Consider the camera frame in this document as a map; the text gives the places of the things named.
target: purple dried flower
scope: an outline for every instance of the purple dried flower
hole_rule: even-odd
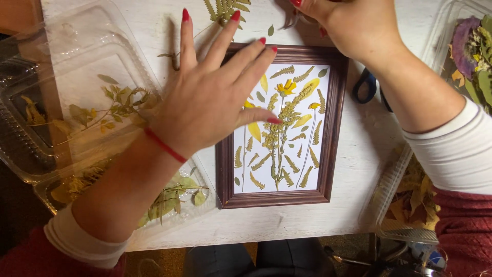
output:
[[[477,61],[467,48],[470,41],[470,34],[480,26],[480,19],[472,16],[463,20],[457,27],[453,37],[453,59],[458,70],[468,79],[472,79],[472,74],[478,66]]]

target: white table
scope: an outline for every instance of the white table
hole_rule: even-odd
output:
[[[186,7],[198,33],[211,21],[201,0],[113,0],[125,17],[155,75],[164,86],[168,77],[167,58],[157,58],[169,50],[169,19],[179,30],[182,9]],[[63,11],[89,3],[91,0],[41,0],[45,19]],[[237,31],[234,40],[246,42],[267,36],[270,25],[276,31],[267,43],[296,45],[330,45],[321,40],[315,26],[304,25],[302,35],[295,29],[279,30],[285,13],[292,12],[288,0],[251,0],[251,13],[243,12],[246,23]],[[417,56],[426,46],[427,37],[439,9],[440,1],[397,0],[398,23],[403,41]],[[174,32],[179,39],[179,31]],[[350,90],[363,66],[351,62],[347,88]],[[128,250],[187,247],[208,244],[257,242],[343,235],[374,230],[371,215],[365,210],[381,171],[392,150],[403,143],[400,129],[393,115],[384,106],[372,101],[368,105],[355,104],[349,94],[345,97],[338,142],[337,161],[331,202],[328,204],[244,208],[221,210],[202,221],[188,225],[178,232],[130,244]],[[214,148],[199,152],[212,183],[215,183]]]

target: red sleeve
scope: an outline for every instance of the red sleeve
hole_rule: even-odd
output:
[[[10,250],[0,260],[0,276],[9,277],[123,277],[126,257],[113,269],[100,269],[77,261],[56,249],[42,227],[34,229],[28,240]]]
[[[492,268],[492,196],[434,188],[441,206],[435,227],[452,276],[475,276]]]

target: brown wooden frame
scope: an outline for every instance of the brown wooden frame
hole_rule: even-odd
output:
[[[245,43],[231,43],[224,63],[245,46],[247,46]],[[274,64],[330,66],[330,82],[326,97],[327,112],[323,128],[317,189],[234,194],[234,134],[231,134],[215,146],[216,188],[222,208],[299,205],[330,201],[348,58],[333,47],[294,45],[278,45],[277,47],[278,52]]]

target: scissors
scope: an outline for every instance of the scissors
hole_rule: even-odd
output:
[[[376,82],[377,82],[376,77],[374,77],[374,75],[372,75],[372,73],[369,72],[367,68],[365,68],[364,71],[362,71],[361,78],[355,84],[354,89],[352,90],[352,97],[354,98],[355,102],[359,104],[367,104],[369,101],[371,101],[377,92]],[[364,83],[366,83],[369,86],[369,92],[365,99],[361,99],[359,96],[359,92]],[[388,104],[388,101],[386,101],[386,97],[384,97],[383,90],[381,88],[379,88],[379,93],[381,94],[381,100],[386,106],[386,109],[389,112],[393,112],[390,105]]]

